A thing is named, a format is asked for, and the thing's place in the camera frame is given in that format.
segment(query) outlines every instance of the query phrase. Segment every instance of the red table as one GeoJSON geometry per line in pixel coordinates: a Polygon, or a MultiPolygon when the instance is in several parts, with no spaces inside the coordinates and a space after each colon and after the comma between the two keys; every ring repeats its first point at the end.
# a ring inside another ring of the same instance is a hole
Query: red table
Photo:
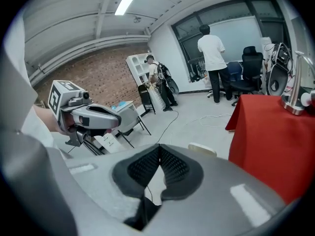
{"type": "Polygon", "coordinates": [[[315,172],[314,116],[291,114],[277,96],[245,94],[225,129],[235,130],[229,161],[287,204],[305,193],[315,172]]]}

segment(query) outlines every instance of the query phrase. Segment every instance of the gray floor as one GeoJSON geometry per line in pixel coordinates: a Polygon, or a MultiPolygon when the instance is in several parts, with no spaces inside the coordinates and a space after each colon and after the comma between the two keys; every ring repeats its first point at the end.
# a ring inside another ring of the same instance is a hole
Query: gray floor
{"type": "MultiPolygon", "coordinates": [[[[201,120],[203,126],[200,124],[199,119],[204,116],[231,115],[234,111],[234,108],[231,107],[233,101],[227,101],[224,97],[221,97],[220,104],[215,104],[212,97],[210,99],[207,98],[207,93],[192,93],[178,95],[177,102],[179,106],[173,109],[178,111],[179,116],[169,126],[162,137],[161,135],[164,130],[176,118],[176,112],[165,112],[154,115],[153,111],[151,111],[143,117],[143,121],[152,136],[143,131],[140,125],[137,125],[134,131],[127,136],[127,139],[135,148],[146,144],[155,144],[160,137],[159,143],[184,148],[187,148],[189,143],[198,143],[214,149],[218,157],[227,159],[233,133],[229,133],[224,128],[230,116],[205,118],[201,120]]],[[[69,152],[72,149],[71,146],[64,145],[68,137],[54,134],[54,138],[57,144],[62,146],[64,151],[69,152]]],[[[124,144],[126,149],[131,148],[122,137],[119,137],[118,140],[124,144]]],[[[74,158],[94,156],[83,146],[74,148],[69,155],[74,158]]],[[[146,197],[150,200],[153,199],[156,205],[161,204],[160,194],[166,188],[163,178],[163,171],[159,168],[149,184],[149,189],[153,197],[151,197],[150,192],[146,189],[146,197]]]]}

